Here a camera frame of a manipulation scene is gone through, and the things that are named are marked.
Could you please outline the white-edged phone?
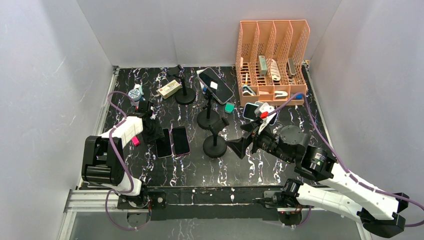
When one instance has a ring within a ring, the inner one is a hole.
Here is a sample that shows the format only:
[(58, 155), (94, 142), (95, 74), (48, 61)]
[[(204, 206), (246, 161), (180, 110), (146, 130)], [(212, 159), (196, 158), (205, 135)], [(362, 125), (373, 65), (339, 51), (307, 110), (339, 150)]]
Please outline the white-edged phone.
[(163, 128), (162, 132), (164, 134), (164, 138), (157, 139), (155, 141), (156, 155), (159, 159), (170, 157), (173, 154), (170, 130), (168, 128)]

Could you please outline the purple-edged phone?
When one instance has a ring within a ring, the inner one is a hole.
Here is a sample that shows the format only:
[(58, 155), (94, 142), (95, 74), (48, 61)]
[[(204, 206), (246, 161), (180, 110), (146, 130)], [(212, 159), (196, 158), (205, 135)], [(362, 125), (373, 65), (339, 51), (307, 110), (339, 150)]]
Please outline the purple-edged phone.
[(182, 156), (190, 153), (187, 130), (184, 126), (175, 127), (171, 130), (174, 153)]

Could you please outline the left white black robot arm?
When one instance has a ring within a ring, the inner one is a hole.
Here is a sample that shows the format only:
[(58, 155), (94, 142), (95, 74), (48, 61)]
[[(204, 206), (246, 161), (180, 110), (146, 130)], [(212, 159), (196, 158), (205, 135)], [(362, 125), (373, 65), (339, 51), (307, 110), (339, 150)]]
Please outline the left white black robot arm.
[(130, 196), (129, 200), (135, 207), (144, 208), (149, 203), (149, 194), (142, 190), (143, 182), (134, 178), (124, 163), (125, 146), (139, 134), (147, 145), (165, 138), (160, 121), (154, 114), (154, 104), (150, 101), (141, 101), (133, 112), (110, 130), (86, 138), (81, 177), (85, 182)]

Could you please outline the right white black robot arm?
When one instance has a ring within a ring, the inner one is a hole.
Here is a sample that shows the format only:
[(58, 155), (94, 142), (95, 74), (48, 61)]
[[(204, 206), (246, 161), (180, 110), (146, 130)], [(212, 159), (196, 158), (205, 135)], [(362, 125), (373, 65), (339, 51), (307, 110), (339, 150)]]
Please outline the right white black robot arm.
[(368, 232), (382, 238), (402, 233), (406, 220), (401, 211), (408, 207), (403, 193), (394, 196), (379, 193), (375, 187), (366, 188), (360, 178), (346, 172), (332, 154), (310, 144), (310, 136), (294, 125), (285, 126), (279, 134), (269, 127), (250, 122), (242, 127), (244, 135), (228, 140), (226, 145), (239, 158), (263, 150), (278, 159), (295, 165), (301, 177), (332, 188), (321, 190), (289, 178), (281, 192), (267, 191), (257, 202), (268, 208), (310, 206), (348, 217), (361, 224)]

